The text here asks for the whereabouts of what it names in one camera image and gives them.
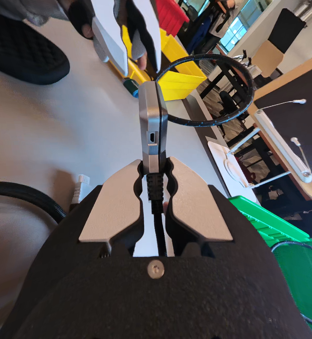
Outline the person's left hand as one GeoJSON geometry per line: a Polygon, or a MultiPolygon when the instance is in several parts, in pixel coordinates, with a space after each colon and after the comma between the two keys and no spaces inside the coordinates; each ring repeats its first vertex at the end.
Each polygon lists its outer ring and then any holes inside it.
{"type": "MultiPolygon", "coordinates": [[[[121,28],[121,36],[123,36],[122,27],[127,28],[127,12],[125,8],[126,1],[115,1],[114,16],[118,25],[121,28]]],[[[94,33],[92,31],[92,19],[95,15],[91,1],[73,1],[65,10],[65,13],[76,29],[76,31],[86,39],[94,41],[94,33]]],[[[142,59],[142,70],[146,68],[148,57],[144,54],[142,59]]]]}

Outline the person's left forearm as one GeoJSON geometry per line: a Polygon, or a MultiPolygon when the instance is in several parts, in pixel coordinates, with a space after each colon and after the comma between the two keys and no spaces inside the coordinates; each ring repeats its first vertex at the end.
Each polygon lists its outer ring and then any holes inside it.
{"type": "Polygon", "coordinates": [[[0,15],[40,27],[50,18],[68,21],[64,9],[56,0],[0,0],[0,15]]]}

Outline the white desk stand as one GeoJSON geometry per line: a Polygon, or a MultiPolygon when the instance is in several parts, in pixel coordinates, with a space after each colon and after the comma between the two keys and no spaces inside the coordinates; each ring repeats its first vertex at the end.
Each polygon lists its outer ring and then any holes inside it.
{"type": "Polygon", "coordinates": [[[268,134],[268,136],[273,141],[273,144],[288,161],[292,171],[297,174],[298,178],[303,183],[309,185],[312,182],[312,172],[298,139],[293,137],[291,138],[291,142],[293,142],[300,149],[304,160],[301,160],[298,155],[293,152],[288,143],[285,142],[285,140],[274,127],[272,121],[262,109],[259,109],[255,112],[255,118],[259,122],[261,128],[254,128],[253,131],[251,131],[247,136],[242,137],[241,140],[231,149],[212,141],[207,143],[210,153],[221,173],[231,197],[237,195],[243,195],[245,197],[250,196],[253,194],[253,190],[255,188],[263,185],[262,183],[256,185],[249,183],[234,156],[235,152],[240,148],[241,145],[247,142],[254,135],[258,134],[260,131],[268,134]]]}

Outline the red plastic bin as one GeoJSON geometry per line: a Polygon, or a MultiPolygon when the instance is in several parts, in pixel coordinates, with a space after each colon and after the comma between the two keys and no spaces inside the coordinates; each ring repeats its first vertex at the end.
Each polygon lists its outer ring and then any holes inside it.
{"type": "Polygon", "coordinates": [[[159,27],[167,35],[175,37],[184,23],[189,23],[189,18],[182,8],[173,0],[156,0],[159,27]]]}

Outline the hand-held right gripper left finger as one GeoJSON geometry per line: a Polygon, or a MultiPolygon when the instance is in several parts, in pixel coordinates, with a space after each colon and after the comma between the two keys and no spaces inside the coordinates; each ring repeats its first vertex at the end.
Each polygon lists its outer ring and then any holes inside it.
{"type": "Polygon", "coordinates": [[[137,159],[123,167],[103,184],[78,238],[81,243],[99,242],[111,252],[124,244],[134,251],[144,234],[142,161],[137,159]]]}

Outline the wooden chair with black back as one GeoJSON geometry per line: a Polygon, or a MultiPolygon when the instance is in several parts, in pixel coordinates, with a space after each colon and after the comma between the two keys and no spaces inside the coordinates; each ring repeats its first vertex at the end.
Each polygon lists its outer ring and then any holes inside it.
{"type": "Polygon", "coordinates": [[[281,10],[268,39],[251,59],[252,64],[261,70],[261,76],[271,76],[305,25],[305,21],[287,8],[281,10]]]}

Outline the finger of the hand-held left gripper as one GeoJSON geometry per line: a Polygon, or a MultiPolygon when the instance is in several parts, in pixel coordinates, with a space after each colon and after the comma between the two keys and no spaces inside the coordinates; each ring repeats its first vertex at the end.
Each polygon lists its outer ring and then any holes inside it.
{"type": "Polygon", "coordinates": [[[111,61],[126,77],[128,53],[122,40],[121,28],[114,16],[115,1],[92,0],[91,3],[95,13],[92,19],[95,51],[102,62],[111,61]]]}
{"type": "Polygon", "coordinates": [[[127,29],[132,43],[132,59],[137,61],[144,54],[155,72],[161,70],[161,36],[155,1],[127,0],[127,29]]]}

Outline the black office chair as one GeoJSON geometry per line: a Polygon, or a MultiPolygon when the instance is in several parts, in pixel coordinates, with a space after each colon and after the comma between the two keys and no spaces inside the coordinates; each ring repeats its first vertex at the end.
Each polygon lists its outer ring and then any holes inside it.
{"type": "Polygon", "coordinates": [[[219,96],[221,99],[221,105],[223,107],[223,109],[219,112],[219,118],[233,115],[234,112],[238,110],[238,106],[235,104],[233,98],[226,91],[221,91],[219,96]]]}

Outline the green plastic bin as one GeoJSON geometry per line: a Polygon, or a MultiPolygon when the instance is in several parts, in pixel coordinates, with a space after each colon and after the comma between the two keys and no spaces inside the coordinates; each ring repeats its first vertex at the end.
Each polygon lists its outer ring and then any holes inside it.
{"type": "Polygon", "coordinates": [[[250,221],[273,254],[300,311],[312,330],[312,238],[243,196],[229,201],[250,221]]]}

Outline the black textured wrist rest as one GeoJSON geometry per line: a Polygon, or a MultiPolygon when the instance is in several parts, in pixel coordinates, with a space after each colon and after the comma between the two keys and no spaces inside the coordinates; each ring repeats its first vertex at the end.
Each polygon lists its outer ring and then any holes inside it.
{"type": "Polygon", "coordinates": [[[65,53],[23,23],[0,15],[0,71],[18,80],[49,85],[70,71],[65,53]]]}

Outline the yellow plastic bin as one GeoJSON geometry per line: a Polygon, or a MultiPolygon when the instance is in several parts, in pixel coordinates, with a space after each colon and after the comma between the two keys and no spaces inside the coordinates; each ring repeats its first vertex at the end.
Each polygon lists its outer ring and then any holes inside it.
{"type": "MultiPolygon", "coordinates": [[[[150,63],[147,62],[146,70],[140,70],[137,62],[132,60],[132,43],[128,35],[128,29],[123,26],[123,42],[128,52],[128,76],[123,78],[125,87],[134,94],[137,87],[145,81],[153,81],[157,78],[156,73],[150,63]]],[[[164,70],[172,62],[180,58],[187,57],[188,53],[172,36],[167,35],[166,31],[160,29],[161,35],[161,70],[164,70]]],[[[185,99],[193,90],[195,90],[207,77],[196,65],[195,62],[185,62],[178,66],[173,66],[166,74],[158,80],[165,101],[185,99]]]]}

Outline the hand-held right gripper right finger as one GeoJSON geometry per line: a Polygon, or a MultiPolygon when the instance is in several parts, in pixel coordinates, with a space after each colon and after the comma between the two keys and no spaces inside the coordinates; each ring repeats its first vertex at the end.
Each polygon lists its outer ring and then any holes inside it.
{"type": "Polygon", "coordinates": [[[232,241],[220,209],[205,180],[171,156],[165,174],[169,203],[166,231],[173,242],[232,241]]]}

